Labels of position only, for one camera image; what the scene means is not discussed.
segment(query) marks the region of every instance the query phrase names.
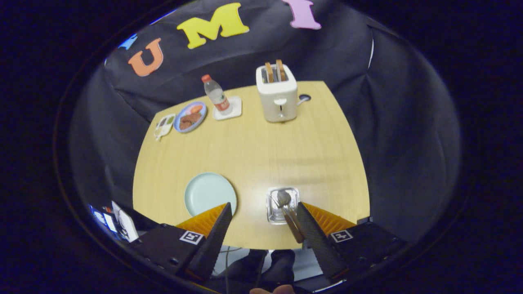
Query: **white toaster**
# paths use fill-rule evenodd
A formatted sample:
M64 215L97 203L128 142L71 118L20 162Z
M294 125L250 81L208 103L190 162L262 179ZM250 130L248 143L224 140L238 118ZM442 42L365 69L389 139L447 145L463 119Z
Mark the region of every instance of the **white toaster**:
M266 81L265 66L256 69L256 87L260 94L265 119L270 122L287 121L298 114L298 85L289 68L284 64L286 81L279 82L280 77L276 64L271 64L275 73L273 83Z

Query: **hand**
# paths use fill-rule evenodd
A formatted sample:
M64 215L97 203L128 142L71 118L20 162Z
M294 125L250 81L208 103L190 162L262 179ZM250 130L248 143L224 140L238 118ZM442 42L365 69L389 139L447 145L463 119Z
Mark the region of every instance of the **hand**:
M256 288L249 291L249 294L294 294L294 289L292 289L291 285L282 285L274 289L274 292L272 293Z

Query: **yellow letter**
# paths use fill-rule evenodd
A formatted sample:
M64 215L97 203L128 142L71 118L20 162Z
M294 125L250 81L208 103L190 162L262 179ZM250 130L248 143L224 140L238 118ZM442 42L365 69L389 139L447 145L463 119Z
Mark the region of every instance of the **yellow letter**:
M221 36L230 37L239 35L249 31L248 26L244 26L238 14L240 3L229 3L218 7L212 15L211 21L206 21L201 18L193 17L182 22L178 27L179 30L184 30L189 44L189 49L196 48L205 44L205 38L200 38L198 33L203 36L216 40L218 31L222 27Z

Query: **table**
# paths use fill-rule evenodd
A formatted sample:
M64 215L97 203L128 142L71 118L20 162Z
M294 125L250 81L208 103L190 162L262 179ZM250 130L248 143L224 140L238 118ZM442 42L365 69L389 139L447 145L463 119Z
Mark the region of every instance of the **table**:
M184 204L187 183L200 173L214 172L231 182L238 199L224 245L269 250L301 247L286 225L268 223L270 187L296 187L301 201L353 223L370 215L367 178L356 140L324 82L298 82L298 95L309 94L312 99L298 106L294 120L281 123L264 119L256 86L225 94L242 99L240 117L214 120L207 96L156 114L134 171L136 211L158 223L177 225L191 217ZM208 107L202 124L189 133L172 129L155 141L159 120L193 101Z

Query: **plastic bottle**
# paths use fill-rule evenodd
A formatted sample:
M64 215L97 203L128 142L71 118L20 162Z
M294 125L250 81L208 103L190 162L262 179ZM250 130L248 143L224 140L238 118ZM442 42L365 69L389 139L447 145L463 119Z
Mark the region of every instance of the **plastic bottle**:
M232 106L229 104L229 100L223 93L222 87L218 85L216 81L211 79L211 76L206 74L201 77L203 82L203 89L205 94L209 96L216 109L221 113L221 115L228 115L232 111Z

